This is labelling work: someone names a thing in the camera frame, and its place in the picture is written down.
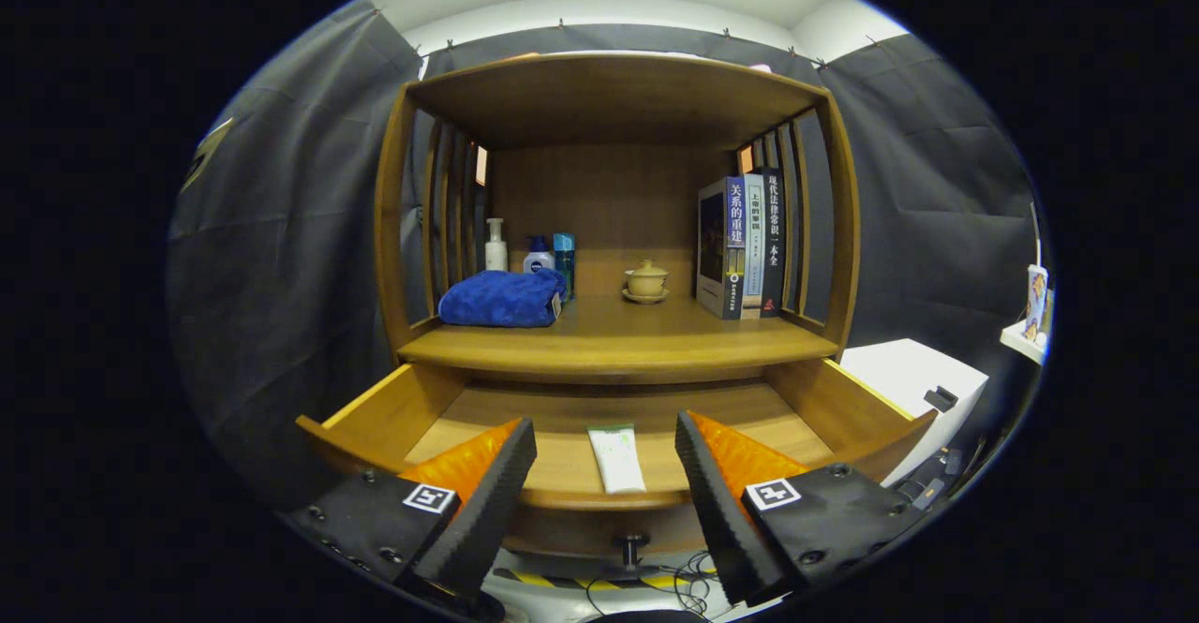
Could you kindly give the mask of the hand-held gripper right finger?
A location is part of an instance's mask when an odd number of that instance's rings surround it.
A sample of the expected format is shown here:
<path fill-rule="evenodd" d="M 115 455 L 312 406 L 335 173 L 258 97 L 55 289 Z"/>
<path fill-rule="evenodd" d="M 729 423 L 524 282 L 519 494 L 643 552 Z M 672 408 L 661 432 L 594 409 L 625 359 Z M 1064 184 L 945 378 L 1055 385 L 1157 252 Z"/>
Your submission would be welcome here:
<path fill-rule="evenodd" d="M 844 579 L 912 530 L 928 504 L 848 462 L 807 467 L 703 415 L 674 447 L 728 601 L 759 605 Z"/>

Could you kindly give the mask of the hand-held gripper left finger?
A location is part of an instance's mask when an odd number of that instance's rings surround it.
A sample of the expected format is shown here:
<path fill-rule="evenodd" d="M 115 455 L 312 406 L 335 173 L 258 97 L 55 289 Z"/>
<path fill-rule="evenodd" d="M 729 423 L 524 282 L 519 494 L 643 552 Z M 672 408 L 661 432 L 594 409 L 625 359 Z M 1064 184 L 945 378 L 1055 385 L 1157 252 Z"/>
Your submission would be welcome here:
<path fill-rule="evenodd" d="M 536 456 L 534 422 L 510 421 L 403 474 L 359 466 L 287 520 L 364 576 L 474 605 Z"/>

